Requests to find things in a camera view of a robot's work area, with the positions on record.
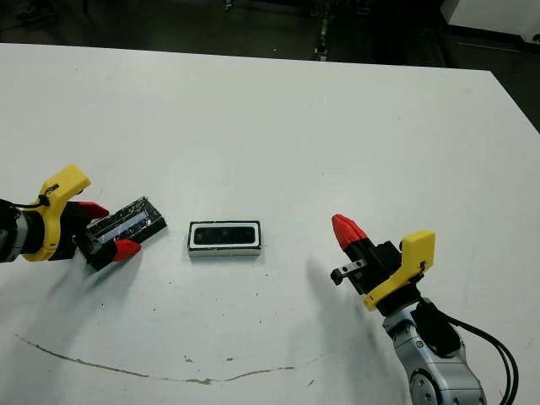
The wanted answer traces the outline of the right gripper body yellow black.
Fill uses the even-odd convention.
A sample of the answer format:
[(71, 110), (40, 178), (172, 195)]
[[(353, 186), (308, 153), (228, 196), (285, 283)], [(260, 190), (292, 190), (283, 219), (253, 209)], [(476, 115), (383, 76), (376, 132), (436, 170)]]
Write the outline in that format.
[(390, 315), (420, 299), (417, 283), (435, 261), (435, 232), (420, 230), (405, 236), (399, 246), (375, 245), (357, 261), (337, 267), (330, 277), (339, 285), (347, 279), (364, 297), (370, 311)]

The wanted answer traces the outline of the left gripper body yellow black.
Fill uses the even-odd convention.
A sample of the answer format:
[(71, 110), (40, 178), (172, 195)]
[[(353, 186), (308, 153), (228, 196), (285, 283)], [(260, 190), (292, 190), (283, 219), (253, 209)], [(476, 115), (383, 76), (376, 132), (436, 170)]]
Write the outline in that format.
[(97, 219), (84, 220), (69, 208), (70, 202), (77, 202), (73, 198), (89, 185), (89, 178), (76, 165), (66, 166), (43, 183), (36, 201), (22, 209), (28, 224), (21, 249), (26, 260), (67, 260), (80, 250), (97, 271), (114, 262), (114, 241), (100, 241), (89, 228)]

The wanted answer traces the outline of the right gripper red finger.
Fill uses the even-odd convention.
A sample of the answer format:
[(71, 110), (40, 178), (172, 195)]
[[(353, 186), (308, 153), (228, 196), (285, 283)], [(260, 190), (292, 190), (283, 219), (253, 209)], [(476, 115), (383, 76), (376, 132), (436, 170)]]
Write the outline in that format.
[(332, 228), (338, 244), (352, 262), (363, 257), (361, 241), (365, 239), (365, 232), (352, 219), (334, 214)]
[(375, 247), (369, 236), (352, 219), (342, 214), (335, 215), (335, 236), (346, 254), (361, 254)]

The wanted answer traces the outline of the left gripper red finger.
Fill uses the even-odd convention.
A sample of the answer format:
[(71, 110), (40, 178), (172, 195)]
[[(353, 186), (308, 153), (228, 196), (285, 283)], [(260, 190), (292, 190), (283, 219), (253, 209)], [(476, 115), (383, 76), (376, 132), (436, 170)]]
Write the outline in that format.
[(95, 202), (70, 202), (69, 208), (74, 215), (84, 220), (102, 219), (109, 215), (109, 211)]
[(141, 250), (141, 245), (133, 240), (115, 240), (114, 247), (116, 248), (116, 252), (112, 258), (113, 261), (127, 260)]

